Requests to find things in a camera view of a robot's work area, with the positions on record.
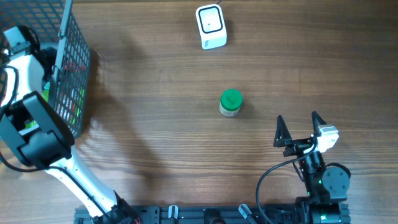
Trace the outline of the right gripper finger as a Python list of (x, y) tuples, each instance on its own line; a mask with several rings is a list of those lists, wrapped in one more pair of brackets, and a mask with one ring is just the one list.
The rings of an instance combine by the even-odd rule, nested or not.
[(274, 147), (285, 147), (292, 145), (292, 137), (287, 129), (282, 115), (277, 117), (277, 127), (274, 137)]
[(312, 124), (313, 124), (313, 130), (314, 133), (317, 133), (317, 129), (321, 125), (326, 125), (326, 122), (320, 117), (320, 115), (316, 112), (312, 112)]

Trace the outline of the green lid jar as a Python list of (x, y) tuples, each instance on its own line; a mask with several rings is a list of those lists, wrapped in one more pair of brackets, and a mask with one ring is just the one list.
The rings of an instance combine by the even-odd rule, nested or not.
[(243, 96), (237, 89), (228, 89), (220, 98), (220, 113), (227, 117), (236, 116), (243, 104)]

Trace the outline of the red stick packet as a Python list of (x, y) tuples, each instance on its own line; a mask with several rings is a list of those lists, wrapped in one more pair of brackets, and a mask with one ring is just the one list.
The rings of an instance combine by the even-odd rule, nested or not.
[(73, 72), (73, 73), (81, 73), (84, 72), (86, 70), (86, 67), (82, 64), (78, 64), (78, 63), (72, 63), (72, 62), (65, 62), (62, 65), (64, 70)]

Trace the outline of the green snack bag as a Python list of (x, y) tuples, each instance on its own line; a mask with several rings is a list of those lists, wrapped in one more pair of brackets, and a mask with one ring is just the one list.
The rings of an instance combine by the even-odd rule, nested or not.
[[(44, 89), (42, 91), (42, 97), (43, 99), (48, 102), (49, 101), (49, 90), (50, 90), (50, 82), (47, 82), (44, 85)], [(32, 120), (30, 122), (28, 122), (25, 126), (26, 129), (32, 128), (33, 126), (35, 126), (37, 124), (37, 122), (35, 120)]]

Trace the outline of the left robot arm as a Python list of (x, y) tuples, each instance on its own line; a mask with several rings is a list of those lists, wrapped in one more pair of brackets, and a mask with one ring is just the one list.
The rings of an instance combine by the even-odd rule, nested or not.
[(1, 139), (23, 167), (61, 181), (86, 207), (91, 223), (140, 223), (139, 214), (105, 186), (83, 163), (64, 120), (42, 96), (51, 61), (37, 34), (27, 26), (4, 31), (8, 60), (1, 65)]

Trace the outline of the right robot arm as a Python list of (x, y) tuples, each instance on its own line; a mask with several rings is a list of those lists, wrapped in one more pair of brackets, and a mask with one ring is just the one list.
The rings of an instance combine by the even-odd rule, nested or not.
[(274, 146), (284, 147), (285, 157), (297, 157), (295, 170), (301, 174), (307, 196), (297, 197), (293, 204), (275, 205), (267, 213), (276, 223), (350, 223), (349, 208), (344, 201), (351, 172), (339, 163), (326, 164), (322, 156), (336, 144), (338, 130), (315, 111), (312, 123), (313, 134), (309, 138), (294, 140), (283, 117), (277, 117)]

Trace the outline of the white barcode scanner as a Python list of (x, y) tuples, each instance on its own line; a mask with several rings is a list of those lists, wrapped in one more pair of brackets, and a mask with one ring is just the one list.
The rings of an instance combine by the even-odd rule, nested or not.
[(222, 47), (227, 43), (223, 11), (218, 4), (199, 7), (195, 16), (203, 50)]

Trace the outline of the grey plastic mesh basket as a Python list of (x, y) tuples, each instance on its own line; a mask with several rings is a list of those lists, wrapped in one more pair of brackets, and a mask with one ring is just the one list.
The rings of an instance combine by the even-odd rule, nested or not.
[[(42, 49), (56, 48), (48, 104), (78, 138), (83, 129), (91, 55), (72, 6), (72, 0), (1, 1), (1, 32), (14, 26), (27, 26), (34, 30)], [(64, 70), (65, 62), (82, 64), (86, 70), (81, 73)]]

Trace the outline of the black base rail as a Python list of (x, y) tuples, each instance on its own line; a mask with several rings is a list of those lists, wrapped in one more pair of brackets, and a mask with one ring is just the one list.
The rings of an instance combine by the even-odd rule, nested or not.
[[(169, 215), (168, 207), (160, 206), (133, 206), (141, 218), (141, 223), (265, 223), (256, 207), (249, 207), (251, 214), (247, 218), (241, 214), (237, 206), (227, 207), (179, 207), (177, 216)], [(310, 207), (307, 215), (303, 215), (293, 204), (268, 205), (268, 218), (272, 223), (351, 223), (348, 206), (328, 208), (321, 206)]]

